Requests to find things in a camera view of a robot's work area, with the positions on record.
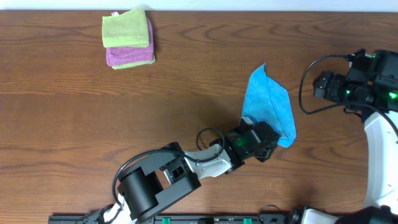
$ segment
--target green towel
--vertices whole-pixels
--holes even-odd
[[[119,16],[102,17],[104,47],[148,47],[149,31],[145,11],[133,9]]]
[[[131,67],[135,67],[135,66],[139,66],[139,65],[146,65],[146,64],[152,64],[155,62],[155,55],[154,55],[154,59],[152,61],[146,61],[146,62],[130,62],[130,63],[125,63],[122,65],[115,65],[112,66],[113,69],[124,69],[124,68],[131,68]]]

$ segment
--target folded cloth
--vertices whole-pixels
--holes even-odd
[[[148,23],[145,11],[133,9],[118,16],[102,17],[104,47],[148,47]]]
[[[130,62],[152,61],[154,54],[154,38],[150,21],[147,19],[149,30],[148,47],[110,47],[106,49],[106,63],[109,66],[122,65]]]
[[[124,68],[131,68],[131,67],[135,67],[135,66],[139,66],[139,65],[146,65],[146,64],[152,64],[156,61],[155,59],[155,55],[152,55],[153,59],[151,61],[147,61],[147,62],[130,62],[130,63],[125,63],[122,65],[115,65],[112,66],[113,69],[124,69]]]
[[[250,76],[242,116],[265,121],[280,134],[278,145],[289,147],[296,139],[292,106],[287,90],[266,75],[265,64]]]

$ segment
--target stack of folded cloths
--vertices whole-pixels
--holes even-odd
[[[152,26],[143,9],[104,16],[102,40],[106,48],[106,63],[113,69],[155,62]]]

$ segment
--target white arm segment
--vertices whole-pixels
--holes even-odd
[[[398,126],[398,113],[387,116]],[[387,205],[398,214],[398,144],[390,124],[379,114],[373,113],[365,121],[368,137],[369,167],[368,190],[364,206]]]

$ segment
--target purple towel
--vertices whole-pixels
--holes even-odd
[[[109,66],[122,65],[130,62],[146,62],[154,59],[154,38],[152,25],[148,21],[148,47],[110,47],[106,49],[106,63]]]

